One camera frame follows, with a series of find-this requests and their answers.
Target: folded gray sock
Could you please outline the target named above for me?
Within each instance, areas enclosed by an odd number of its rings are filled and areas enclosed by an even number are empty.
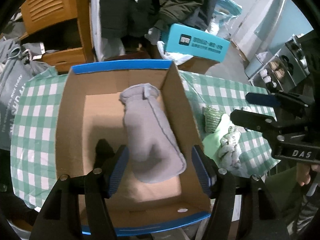
[[[132,171],[145,183],[170,179],[187,167],[168,119],[156,101],[158,96],[159,90],[149,83],[131,86],[120,94],[125,104]]]

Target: teal box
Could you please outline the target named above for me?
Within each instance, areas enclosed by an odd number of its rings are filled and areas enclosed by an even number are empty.
[[[181,24],[172,24],[169,32],[161,34],[164,50],[222,62],[230,42],[210,33]]]

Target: blue gripper pad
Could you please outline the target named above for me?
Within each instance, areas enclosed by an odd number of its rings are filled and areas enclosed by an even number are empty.
[[[208,174],[199,154],[201,153],[198,153],[198,150],[196,149],[196,147],[193,146],[191,151],[191,160],[192,160],[193,166],[196,170],[202,191],[205,194],[207,194],[209,197],[211,197],[211,186],[214,185],[216,181],[216,176],[215,174],[213,174],[212,176]]]
[[[128,160],[129,160],[129,149],[125,147],[109,179],[109,189],[108,189],[109,197],[111,197],[114,193],[117,192],[124,170],[127,166]]]

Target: wooden drawer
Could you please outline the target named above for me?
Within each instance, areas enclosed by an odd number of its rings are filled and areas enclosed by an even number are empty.
[[[50,25],[77,17],[76,0],[26,0],[21,6],[30,35]]]
[[[58,72],[68,72],[70,67],[85,63],[82,48],[67,49],[54,53],[44,54],[41,59],[51,66],[55,66]]]

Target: human hand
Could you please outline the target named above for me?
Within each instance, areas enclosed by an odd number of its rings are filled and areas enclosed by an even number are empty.
[[[310,169],[316,172],[320,172],[320,165],[308,165],[303,163],[297,163],[297,182],[300,186],[309,184],[310,177]]]

